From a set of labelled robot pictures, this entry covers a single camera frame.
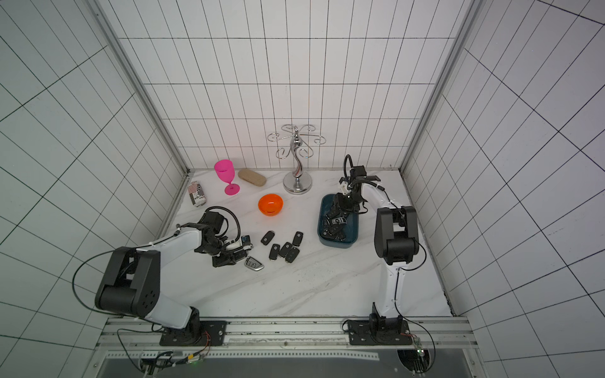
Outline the silver black smart key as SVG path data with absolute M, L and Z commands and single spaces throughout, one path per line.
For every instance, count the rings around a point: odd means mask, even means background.
M 265 268 L 265 266 L 258 261 L 257 259 L 249 256 L 245 261 L 245 266 L 255 272 L 261 271 Z

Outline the silver metal cup rack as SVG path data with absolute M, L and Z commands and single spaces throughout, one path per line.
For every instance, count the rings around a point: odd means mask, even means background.
M 326 138 L 318 132 L 313 124 L 297 126 L 295 124 L 284 124 L 280 127 L 281 132 L 272 132 L 267 135 L 267 141 L 279 143 L 282 140 L 289 142 L 289 147 L 277 148 L 276 157 L 279 160 L 292 157 L 293 170 L 283 179 L 286 192 L 292 195 L 306 194 L 313 185 L 313 179 L 303 167 L 303 160 L 310 159 L 314 155 L 313 145 L 321 146 L 326 143 Z

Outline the teal plastic storage box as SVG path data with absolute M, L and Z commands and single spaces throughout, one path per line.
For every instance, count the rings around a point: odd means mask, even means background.
M 359 236 L 359 215 L 346 213 L 334 205 L 335 194 L 321 200 L 318 216 L 318 238 L 326 247 L 348 249 Z

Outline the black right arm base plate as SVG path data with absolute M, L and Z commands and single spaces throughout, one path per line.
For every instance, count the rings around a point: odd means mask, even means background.
M 379 320 L 347 320 L 344 326 L 352 346 L 410 346 L 411 334 L 406 333 L 409 327 L 401 318 Z

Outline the black VW flip key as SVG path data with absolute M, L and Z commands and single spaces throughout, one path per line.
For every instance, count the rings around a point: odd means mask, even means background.
M 272 230 L 269 230 L 266 234 L 264 234 L 264 236 L 261 238 L 261 243 L 264 246 L 268 246 L 271 241 L 273 240 L 275 236 L 275 232 Z
M 286 242 L 281 246 L 281 249 L 279 251 L 279 256 L 282 258 L 286 258 L 288 256 L 288 254 L 291 252 L 291 249 L 293 248 L 293 245 L 290 242 Z
M 292 241 L 292 245 L 294 247 L 300 247 L 302 244 L 303 237 L 304 237 L 303 232 L 296 232 L 296 234 L 294 235 L 293 241 Z
M 278 243 L 274 243 L 269 252 L 269 260 L 276 261 L 278 256 L 280 255 L 281 246 Z

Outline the beige woven glasses case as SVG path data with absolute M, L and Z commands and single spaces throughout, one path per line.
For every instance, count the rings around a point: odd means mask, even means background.
M 266 177 L 260 173 L 255 172 L 251 169 L 241 169 L 238 172 L 238 177 L 241 180 L 248 182 L 249 184 L 253 184 L 257 187 L 264 187 L 266 185 Z

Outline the orange plastic bowl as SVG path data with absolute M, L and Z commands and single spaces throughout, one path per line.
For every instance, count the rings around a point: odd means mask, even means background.
M 277 194 L 267 194 L 258 200 L 259 211 L 267 217 L 274 217 L 279 214 L 283 208 L 283 205 L 283 198 Z

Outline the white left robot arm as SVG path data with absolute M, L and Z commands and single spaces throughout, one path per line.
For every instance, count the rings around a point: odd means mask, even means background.
M 161 293 L 162 269 L 189 252 L 210 256 L 214 268 L 234 266 L 247 258 L 252 248 L 251 238 L 242 233 L 236 215 L 222 206 L 212 206 L 198 222 L 178 225 L 172 236 L 110 252 L 95 307 L 166 329 L 195 331 L 199 313 Z

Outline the black flip key buttons up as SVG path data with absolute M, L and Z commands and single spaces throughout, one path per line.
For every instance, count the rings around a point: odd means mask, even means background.
M 285 261 L 288 263 L 293 263 L 296 258 L 299 256 L 300 250 L 298 247 L 293 247 L 285 257 Z

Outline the pink plastic wine goblet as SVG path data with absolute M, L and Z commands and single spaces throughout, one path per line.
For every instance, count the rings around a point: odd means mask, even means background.
M 218 178 L 227 184 L 227 187 L 225 188 L 226 195 L 232 196 L 239 193 L 240 186 L 233 182 L 236 172 L 231 160 L 220 160 L 214 165 L 214 171 L 217 173 Z

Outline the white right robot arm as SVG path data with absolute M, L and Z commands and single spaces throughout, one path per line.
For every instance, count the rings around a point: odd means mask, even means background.
M 383 318 L 395 318 L 400 316 L 398 289 L 405 273 L 414 269 L 411 263 L 422 248 L 417 213 L 414 207 L 395 201 L 380 178 L 370 176 L 364 166 L 354 165 L 348 155 L 343 164 L 339 191 L 326 215 L 328 230 L 325 235 L 334 240 L 343 239 L 348 217 L 363 213 L 366 206 L 376 213 L 373 245 L 382 261 L 381 283 L 373 312 Z

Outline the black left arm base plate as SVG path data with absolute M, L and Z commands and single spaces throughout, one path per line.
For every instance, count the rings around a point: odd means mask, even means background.
M 226 321 L 200 321 L 184 329 L 165 328 L 159 344 L 169 347 L 221 346 L 224 343 Z

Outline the aluminium frame rail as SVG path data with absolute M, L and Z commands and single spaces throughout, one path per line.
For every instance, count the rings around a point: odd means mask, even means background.
M 403 319 L 411 334 L 410 346 L 352 346 L 344 330 L 347 320 L 369 318 L 200 318 L 200 321 L 226 321 L 224 343 L 209 346 L 211 351 L 254 350 L 361 350 L 368 349 L 475 349 L 477 340 L 465 318 Z M 152 332 L 145 321 L 113 319 L 106 323 L 97 343 L 98 349 L 130 351 L 193 351 L 202 347 L 162 347 L 162 332 Z

